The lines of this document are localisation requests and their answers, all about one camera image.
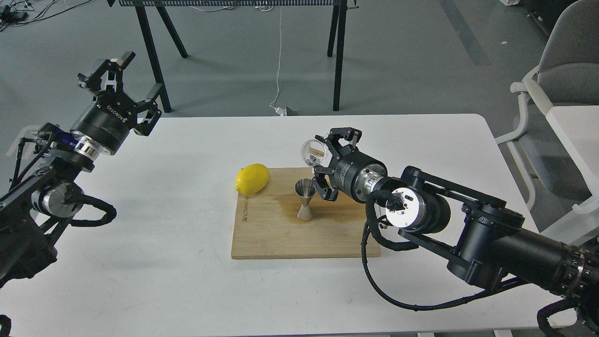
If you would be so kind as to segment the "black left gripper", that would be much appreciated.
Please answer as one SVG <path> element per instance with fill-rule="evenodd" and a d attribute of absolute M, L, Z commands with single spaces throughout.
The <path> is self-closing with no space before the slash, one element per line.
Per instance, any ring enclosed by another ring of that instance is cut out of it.
<path fill-rule="evenodd" d="M 127 51 L 117 59 L 100 59 L 90 75 L 78 74 L 77 85 L 89 90 L 94 100 L 70 131 L 76 137 L 90 137 L 108 155 L 118 151 L 130 130 L 149 136 L 162 117 L 157 103 L 162 83 L 155 83 L 141 102 L 133 102 L 124 92 L 123 71 L 135 56 Z"/>

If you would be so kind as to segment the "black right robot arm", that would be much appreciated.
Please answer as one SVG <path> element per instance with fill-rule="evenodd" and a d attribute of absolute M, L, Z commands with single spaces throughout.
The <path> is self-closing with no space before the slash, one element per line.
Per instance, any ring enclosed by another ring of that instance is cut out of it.
<path fill-rule="evenodd" d="M 407 166 L 401 177 L 389 176 L 383 162 L 358 149 L 361 136 L 355 128 L 332 128 L 327 137 L 306 141 L 301 156 L 312 168 L 312 185 L 323 200 L 335 201 L 342 192 L 365 205 L 362 266 L 383 299 L 411 311 L 436 311 L 534 284 L 560 296 L 537 312 L 538 327 L 547 337 L 561 335 L 548 318 L 568 309 L 598 333 L 596 251 L 524 229 L 524 217 L 507 209 L 505 201 L 416 167 Z M 482 291 L 428 306 L 395 300 L 368 269 L 370 237 L 392 251 L 425 248 L 447 259 L 447 269 L 456 277 Z"/>

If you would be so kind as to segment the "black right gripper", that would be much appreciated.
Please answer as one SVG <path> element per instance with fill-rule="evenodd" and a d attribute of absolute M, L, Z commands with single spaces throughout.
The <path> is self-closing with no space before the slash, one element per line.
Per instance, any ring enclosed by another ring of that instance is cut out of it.
<path fill-rule="evenodd" d="M 358 151 L 361 137 L 361 130 L 351 127 L 332 128 L 327 137 L 316 136 L 331 154 L 328 167 L 313 167 L 313 186 L 323 200 L 336 201 L 340 191 L 364 204 L 374 184 L 387 176 L 382 162 Z"/>

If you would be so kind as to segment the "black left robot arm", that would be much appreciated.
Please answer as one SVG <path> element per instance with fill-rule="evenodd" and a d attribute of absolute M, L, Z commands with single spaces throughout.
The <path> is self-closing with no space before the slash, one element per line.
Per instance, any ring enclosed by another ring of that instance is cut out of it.
<path fill-rule="evenodd" d="M 148 136 L 162 111 L 156 102 L 163 84 L 135 102 L 124 92 L 123 72 L 132 51 L 101 59 L 78 85 L 93 100 L 68 132 L 47 123 L 18 145 L 11 186 L 1 198 L 1 284 L 32 278 L 57 260 L 55 244 L 68 226 L 98 227 L 114 220 L 113 205 L 84 194 L 75 183 L 82 171 L 94 169 L 100 154 L 114 155 L 129 132 Z"/>

